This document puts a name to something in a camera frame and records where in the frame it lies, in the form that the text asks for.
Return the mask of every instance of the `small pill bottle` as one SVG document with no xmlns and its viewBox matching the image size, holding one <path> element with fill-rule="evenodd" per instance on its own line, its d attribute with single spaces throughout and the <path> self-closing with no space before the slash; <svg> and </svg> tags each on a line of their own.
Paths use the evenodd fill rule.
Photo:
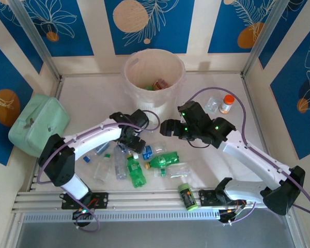
<svg viewBox="0 0 310 248">
<path fill-rule="evenodd" d="M 222 105 L 220 105 L 219 107 L 219 111 L 223 114 L 227 114 L 228 111 L 231 109 L 233 103 L 234 103 L 234 96 L 226 95 L 224 97 Z"/>
</svg>

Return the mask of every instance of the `orange bottle cap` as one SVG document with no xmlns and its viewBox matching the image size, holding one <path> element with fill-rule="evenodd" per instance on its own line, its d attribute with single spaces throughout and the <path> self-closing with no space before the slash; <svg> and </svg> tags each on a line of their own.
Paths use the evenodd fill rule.
<svg viewBox="0 0 310 248">
<path fill-rule="evenodd" d="M 232 95 L 226 95 L 224 97 L 224 103 L 227 104 L 227 105 L 231 105 L 234 103 L 234 96 Z"/>
</svg>

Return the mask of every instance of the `gray floor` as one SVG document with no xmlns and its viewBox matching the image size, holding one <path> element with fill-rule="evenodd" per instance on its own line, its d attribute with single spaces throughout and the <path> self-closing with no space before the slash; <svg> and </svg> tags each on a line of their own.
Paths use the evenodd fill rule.
<svg viewBox="0 0 310 248">
<path fill-rule="evenodd" d="M 86 234 L 72 223 L 23 224 L 18 248 L 286 248 L 294 247 L 285 219 L 269 210 L 254 213 L 232 227 L 219 221 L 103 222 Z"/>
</svg>

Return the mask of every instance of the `white bucket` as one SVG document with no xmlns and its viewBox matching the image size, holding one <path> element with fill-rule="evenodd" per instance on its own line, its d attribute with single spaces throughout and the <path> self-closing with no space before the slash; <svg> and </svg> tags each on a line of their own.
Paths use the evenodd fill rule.
<svg viewBox="0 0 310 248">
<path fill-rule="evenodd" d="M 184 63 L 173 53 L 161 49 L 146 49 L 132 54 L 123 67 L 128 93 L 137 109 L 155 112 L 161 122 L 170 119 L 176 108 L 176 100 L 185 79 Z M 163 79 L 169 88 L 149 91 L 156 80 Z M 157 124 L 156 118 L 147 113 L 150 121 Z"/>
</svg>

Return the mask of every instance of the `green plastic bottle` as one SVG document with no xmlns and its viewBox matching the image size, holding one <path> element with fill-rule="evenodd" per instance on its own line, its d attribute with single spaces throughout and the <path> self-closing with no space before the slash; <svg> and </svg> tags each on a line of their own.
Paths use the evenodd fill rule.
<svg viewBox="0 0 310 248">
<path fill-rule="evenodd" d="M 135 188 L 141 187 L 146 184 L 146 178 L 143 175 L 140 164 L 133 157 L 128 158 L 128 169 L 130 172 L 130 177 L 132 179 L 132 184 Z"/>
<path fill-rule="evenodd" d="M 163 154 L 153 158 L 150 162 L 145 164 L 146 169 L 149 168 L 165 168 L 171 164 L 179 163 L 179 157 L 176 151 Z"/>
</svg>

